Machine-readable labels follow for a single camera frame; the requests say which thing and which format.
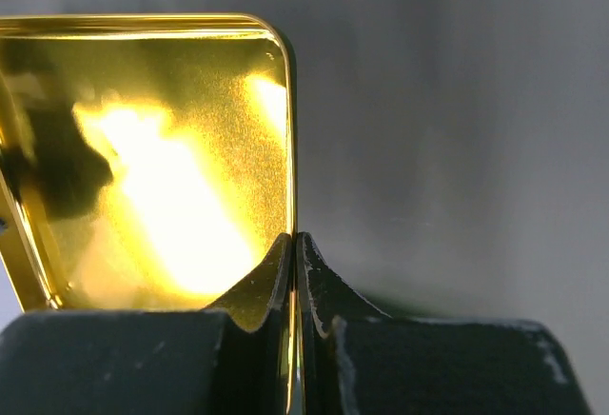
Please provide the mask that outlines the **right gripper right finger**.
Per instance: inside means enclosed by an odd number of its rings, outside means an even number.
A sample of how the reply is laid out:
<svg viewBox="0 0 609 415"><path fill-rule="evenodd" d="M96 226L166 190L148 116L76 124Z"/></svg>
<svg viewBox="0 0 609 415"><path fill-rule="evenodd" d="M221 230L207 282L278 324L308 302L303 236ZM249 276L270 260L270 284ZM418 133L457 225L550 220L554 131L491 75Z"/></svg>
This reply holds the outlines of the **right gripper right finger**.
<svg viewBox="0 0 609 415"><path fill-rule="evenodd" d="M560 343L524 320L394 318L300 233L295 267L308 414L587 414Z"/></svg>

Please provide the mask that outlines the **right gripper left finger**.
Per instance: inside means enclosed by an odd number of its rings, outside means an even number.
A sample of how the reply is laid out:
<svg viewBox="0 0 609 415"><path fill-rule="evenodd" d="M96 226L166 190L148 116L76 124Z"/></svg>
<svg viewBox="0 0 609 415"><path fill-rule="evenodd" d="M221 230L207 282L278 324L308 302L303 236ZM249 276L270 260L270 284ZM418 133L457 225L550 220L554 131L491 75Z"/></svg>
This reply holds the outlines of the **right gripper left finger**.
<svg viewBox="0 0 609 415"><path fill-rule="evenodd" d="M1 334L5 414L284 414L291 239L210 306L26 313Z"/></svg>

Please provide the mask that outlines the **gold tin lid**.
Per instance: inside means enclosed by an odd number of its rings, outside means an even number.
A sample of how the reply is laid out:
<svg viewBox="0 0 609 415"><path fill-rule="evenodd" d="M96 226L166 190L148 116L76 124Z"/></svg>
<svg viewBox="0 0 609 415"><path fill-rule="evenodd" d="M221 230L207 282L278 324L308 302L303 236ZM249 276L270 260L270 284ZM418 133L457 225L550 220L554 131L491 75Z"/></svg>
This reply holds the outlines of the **gold tin lid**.
<svg viewBox="0 0 609 415"><path fill-rule="evenodd" d="M21 315L202 309L287 234L292 402L292 65L248 14L3 18L1 260Z"/></svg>

